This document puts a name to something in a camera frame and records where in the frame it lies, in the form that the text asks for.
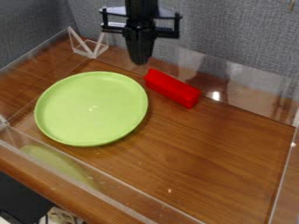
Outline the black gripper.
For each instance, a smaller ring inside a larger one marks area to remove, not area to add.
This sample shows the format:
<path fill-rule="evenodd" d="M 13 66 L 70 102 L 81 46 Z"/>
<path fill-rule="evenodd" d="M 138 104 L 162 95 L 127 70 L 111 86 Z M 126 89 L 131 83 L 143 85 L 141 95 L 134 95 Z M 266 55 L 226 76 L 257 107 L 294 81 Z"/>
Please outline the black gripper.
<path fill-rule="evenodd" d="M 103 16 L 102 31 L 123 34 L 126 38 L 126 47 L 131 60 L 139 65 L 146 64 L 153 57 L 157 36 L 159 38 L 178 39 L 181 37 L 181 19 L 183 16 L 179 12 L 158 7 L 154 11 L 142 12 L 141 10 L 130 15 L 126 6 L 103 7 L 99 10 Z M 110 16 L 126 18 L 125 23 L 113 22 Z M 155 25 L 157 19 L 173 20 L 173 28 Z M 137 31 L 127 27 L 131 26 L 141 31 L 141 57 L 138 46 Z"/>

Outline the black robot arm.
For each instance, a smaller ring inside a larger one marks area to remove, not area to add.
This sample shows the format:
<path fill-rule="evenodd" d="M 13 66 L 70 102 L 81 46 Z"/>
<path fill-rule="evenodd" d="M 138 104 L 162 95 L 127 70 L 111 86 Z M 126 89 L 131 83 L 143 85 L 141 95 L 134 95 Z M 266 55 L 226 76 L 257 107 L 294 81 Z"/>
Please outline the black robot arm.
<path fill-rule="evenodd" d="M 163 9 L 158 0 L 126 0 L 122 7 L 103 7 L 102 31 L 122 34 L 130 59 L 137 65 L 153 57 L 158 38 L 181 37 L 179 12 Z"/>

